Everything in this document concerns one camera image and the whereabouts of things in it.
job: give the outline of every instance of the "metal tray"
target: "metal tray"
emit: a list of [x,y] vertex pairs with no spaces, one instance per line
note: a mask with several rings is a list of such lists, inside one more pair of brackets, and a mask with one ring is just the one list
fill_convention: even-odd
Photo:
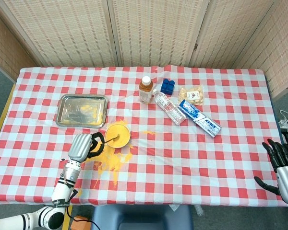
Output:
[[108,99],[98,94],[66,94],[61,97],[56,123],[65,127],[100,128],[107,115]]

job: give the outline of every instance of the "plastic bottle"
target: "plastic bottle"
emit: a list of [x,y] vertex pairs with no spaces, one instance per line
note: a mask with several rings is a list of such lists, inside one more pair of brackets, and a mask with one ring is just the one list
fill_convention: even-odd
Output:
[[167,115],[172,119],[172,121],[176,125],[180,125],[181,122],[186,119],[186,115],[183,114],[182,111],[180,111],[177,106],[173,104],[173,102],[162,92],[159,92],[158,90],[153,90],[153,95],[155,97],[155,102],[157,105],[160,106],[160,108],[167,113]]
[[153,82],[150,80],[150,77],[144,76],[139,86],[139,97],[140,102],[144,104],[150,103],[152,99],[152,90],[153,90]]

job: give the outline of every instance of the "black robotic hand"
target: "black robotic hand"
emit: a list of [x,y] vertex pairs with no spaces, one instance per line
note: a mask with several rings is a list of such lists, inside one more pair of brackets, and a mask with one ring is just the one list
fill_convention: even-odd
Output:
[[278,187],[265,184],[259,177],[255,176],[255,181],[263,189],[276,195],[282,196],[282,199],[288,204],[288,145],[281,145],[268,139],[271,147],[263,142],[263,147],[267,150],[270,162],[276,173]]

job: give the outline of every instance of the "table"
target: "table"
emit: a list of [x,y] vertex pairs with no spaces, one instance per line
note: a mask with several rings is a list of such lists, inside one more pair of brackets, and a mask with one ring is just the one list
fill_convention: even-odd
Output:
[[[189,119],[176,126],[155,103],[139,103],[145,75],[157,87],[163,78],[174,80],[173,101],[179,87],[203,85],[198,108],[222,126],[218,136]],[[99,131],[122,120],[132,136],[121,149],[132,157],[122,164],[117,184],[113,172],[98,175],[94,162],[87,162],[75,186],[82,194],[72,203],[286,206],[253,179],[277,183],[261,145],[280,140],[263,72],[176,66],[22,69],[0,133],[0,204],[50,204],[74,136],[98,131],[56,125],[66,93],[106,95],[106,125]]]

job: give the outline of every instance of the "blue toy block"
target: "blue toy block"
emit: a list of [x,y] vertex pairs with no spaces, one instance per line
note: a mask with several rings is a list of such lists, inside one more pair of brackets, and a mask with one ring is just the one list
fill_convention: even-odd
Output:
[[175,85],[175,82],[172,81],[172,80],[168,80],[168,79],[164,79],[163,80],[163,83],[162,83],[162,86],[161,86],[161,92],[167,94],[167,95],[172,95],[173,94],[173,90],[174,90],[174,85]]

